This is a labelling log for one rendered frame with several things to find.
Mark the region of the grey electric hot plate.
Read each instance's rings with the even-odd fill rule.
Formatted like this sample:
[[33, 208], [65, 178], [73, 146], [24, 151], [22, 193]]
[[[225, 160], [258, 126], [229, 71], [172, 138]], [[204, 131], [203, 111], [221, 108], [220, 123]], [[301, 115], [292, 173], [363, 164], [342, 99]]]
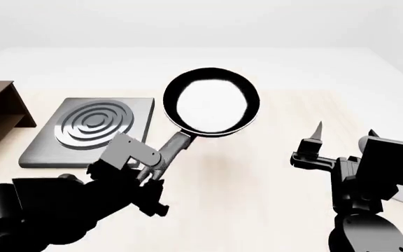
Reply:
[[144, 142], [153, 98], [65, 98], [20, 156], [23, 168], [85, 168], [119, 133]]

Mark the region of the black frying pan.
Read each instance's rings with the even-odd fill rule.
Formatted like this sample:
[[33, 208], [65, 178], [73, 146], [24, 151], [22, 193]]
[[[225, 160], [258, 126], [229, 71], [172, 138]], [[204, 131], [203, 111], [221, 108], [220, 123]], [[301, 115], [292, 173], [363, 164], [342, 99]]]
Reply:
[[168, 165], [197, 137], [220, 138], [238, 132], [257, 117], [260, 96], [245, 77], [214, 67], [175, 77], [162, 96], [166, 117], [177, 127], [158, 151]]

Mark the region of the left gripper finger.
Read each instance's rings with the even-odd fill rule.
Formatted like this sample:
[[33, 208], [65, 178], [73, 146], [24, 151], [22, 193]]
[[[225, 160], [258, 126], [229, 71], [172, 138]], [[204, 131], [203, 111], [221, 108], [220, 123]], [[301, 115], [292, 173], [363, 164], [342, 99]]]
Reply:
[[166, 162], [161, 162], [158, 165], [154, 166], [151, 179], [154, 181], [159, 181], [168, 167], [169, 165]]
[[145, 180], [148, 179], [148, 177], [153, 173], [153, 170], [150, 167], [144, 167], [139, 173], [138, 176], [136, 177], [136, 180], [138, 181], [139, 185], [141, 186]]

